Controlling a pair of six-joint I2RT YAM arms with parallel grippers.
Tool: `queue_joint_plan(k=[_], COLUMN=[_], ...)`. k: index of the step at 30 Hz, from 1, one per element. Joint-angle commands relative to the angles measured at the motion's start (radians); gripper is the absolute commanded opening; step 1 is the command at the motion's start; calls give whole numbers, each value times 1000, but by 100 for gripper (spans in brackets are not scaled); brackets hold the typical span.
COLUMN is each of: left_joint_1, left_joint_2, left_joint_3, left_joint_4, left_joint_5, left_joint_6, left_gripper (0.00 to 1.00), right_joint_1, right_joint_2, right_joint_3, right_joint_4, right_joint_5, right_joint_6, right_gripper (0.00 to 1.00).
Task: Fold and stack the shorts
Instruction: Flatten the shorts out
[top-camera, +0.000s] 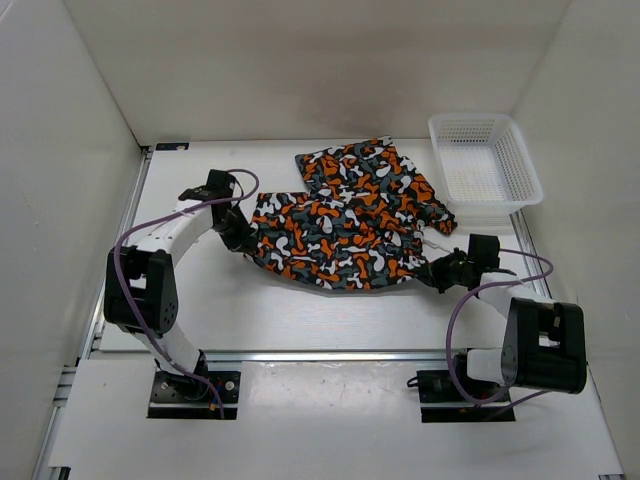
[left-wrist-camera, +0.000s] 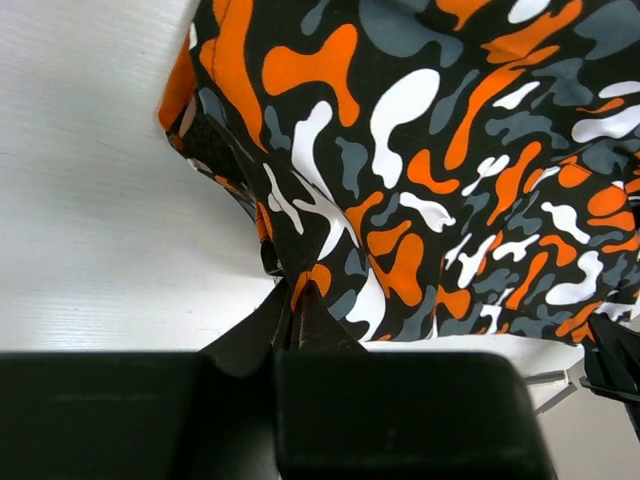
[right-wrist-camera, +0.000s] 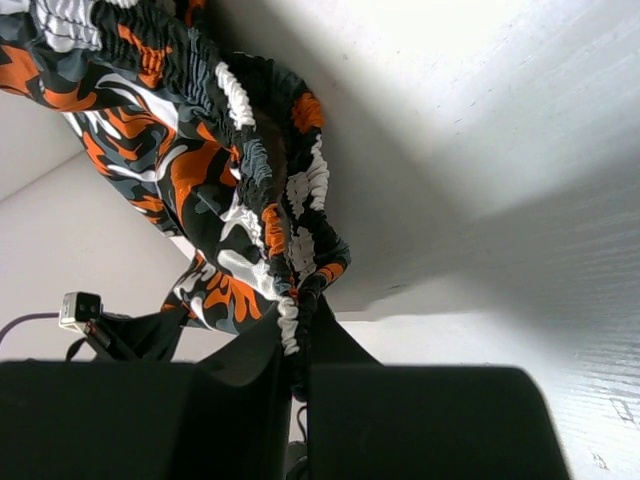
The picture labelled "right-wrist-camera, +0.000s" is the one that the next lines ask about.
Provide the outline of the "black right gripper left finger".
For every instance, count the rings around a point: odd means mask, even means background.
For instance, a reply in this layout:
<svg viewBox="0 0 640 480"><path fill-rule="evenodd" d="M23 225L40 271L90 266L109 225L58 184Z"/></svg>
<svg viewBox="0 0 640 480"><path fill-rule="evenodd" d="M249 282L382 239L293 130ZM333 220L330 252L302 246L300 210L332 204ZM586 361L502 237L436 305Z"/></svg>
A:
<svg viewBox="0 0 640 480"><path fill-rule="evenodd" d="M5 479L281 479L291 397L269 310L197 363L135 357L101 313L98 362L1 366Z"/></svg>

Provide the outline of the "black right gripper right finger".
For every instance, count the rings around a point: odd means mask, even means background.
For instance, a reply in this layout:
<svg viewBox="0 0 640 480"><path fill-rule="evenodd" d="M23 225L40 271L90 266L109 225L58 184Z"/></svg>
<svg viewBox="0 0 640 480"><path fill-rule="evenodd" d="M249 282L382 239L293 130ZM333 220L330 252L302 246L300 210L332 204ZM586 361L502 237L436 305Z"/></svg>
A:
<svg viewBox="0 0 640 480"><path fill-rule="evenodd" d="M384 366L325 298L310 340L310 478L569 478L546 403L523 370Z"/></svg>

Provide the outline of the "orange black camouflage shorts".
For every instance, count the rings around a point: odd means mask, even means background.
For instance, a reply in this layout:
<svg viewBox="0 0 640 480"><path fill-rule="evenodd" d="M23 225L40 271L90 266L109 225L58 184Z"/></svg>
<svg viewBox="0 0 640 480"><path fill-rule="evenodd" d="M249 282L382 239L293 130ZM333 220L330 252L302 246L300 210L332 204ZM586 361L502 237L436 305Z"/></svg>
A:
<svg viewBox="0 0 640 480"><path fill-rule="evenodd" d="M202 1L5 1L1 88L60 112L100 174L193 248L166 310L229 333L273 311L285 355L307 351L350 254L300 77L220 48Z"/></svg>

